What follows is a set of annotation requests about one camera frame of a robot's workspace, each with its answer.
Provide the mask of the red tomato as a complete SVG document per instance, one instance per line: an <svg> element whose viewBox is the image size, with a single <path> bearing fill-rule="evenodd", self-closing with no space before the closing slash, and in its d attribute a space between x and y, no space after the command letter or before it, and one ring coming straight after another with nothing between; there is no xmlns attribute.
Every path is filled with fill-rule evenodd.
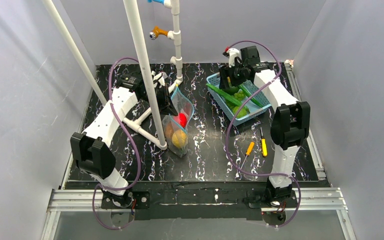
<svg viewBox="0 0 384 240"><path fill-rule="evenodd" d="M186 117L185 114L183 113L179 113L178 116L177 116L177 119L176 119L176 122L182 127L182 128L186 128L186 125L188 123L188 118Z"/></svg>

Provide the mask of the clear zip top bag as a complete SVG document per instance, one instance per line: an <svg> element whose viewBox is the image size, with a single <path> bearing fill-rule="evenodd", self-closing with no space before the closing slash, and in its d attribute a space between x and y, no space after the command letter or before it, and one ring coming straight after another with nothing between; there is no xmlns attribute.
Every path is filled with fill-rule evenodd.
<svg viewBox="0 0 384 240"><path fill-rule="evenodd" d="M187 126L195 113L195 107L181 92L178 85L174 88L171 95L171 101L178 115L164 116L162 119L162 126L167 148L179 158L182 158L187 153Z"/></svg>

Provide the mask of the yellow lemon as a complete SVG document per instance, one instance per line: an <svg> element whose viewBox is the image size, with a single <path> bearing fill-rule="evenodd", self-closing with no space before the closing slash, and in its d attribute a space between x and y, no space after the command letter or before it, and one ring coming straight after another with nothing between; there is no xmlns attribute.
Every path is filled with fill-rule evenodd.
<svg viewBox="0 0 384 240"><path fill-rule="evenodd" d="M171 142L176 148L184 148L187 145L188 136L187 134L181 130L176 130L171 137Z"/></svg>

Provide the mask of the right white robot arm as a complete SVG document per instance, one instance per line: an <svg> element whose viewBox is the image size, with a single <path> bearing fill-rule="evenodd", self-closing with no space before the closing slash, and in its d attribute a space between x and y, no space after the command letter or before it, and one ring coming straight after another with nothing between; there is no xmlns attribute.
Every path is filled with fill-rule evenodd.
<svg viewBox="0 0 384 240"><path fill-rule="evenodd" d="M275 114L270 136L275 153L268 183L275 189L291 185L290 175L299 147L309 135L310 105L299 101L278 80L278 74L260 60L256 46L226 48L228 64L219 70L220 88L236 87L250 81L264 94Z"/></svg>

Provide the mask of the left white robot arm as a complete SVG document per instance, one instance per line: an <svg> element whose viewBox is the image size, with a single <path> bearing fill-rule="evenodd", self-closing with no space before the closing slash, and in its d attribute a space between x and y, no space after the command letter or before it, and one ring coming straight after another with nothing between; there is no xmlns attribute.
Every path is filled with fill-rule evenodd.
<svg viewBox="0 0 384 240"><path fill-rule="evenodd" d="M95 120L70 138L72 156L78 169L99 181L104 190L122 196L129 183L116 170L116 158L110 150L119 121L148 95L140 72L122 74L109 100Z"/></svg>

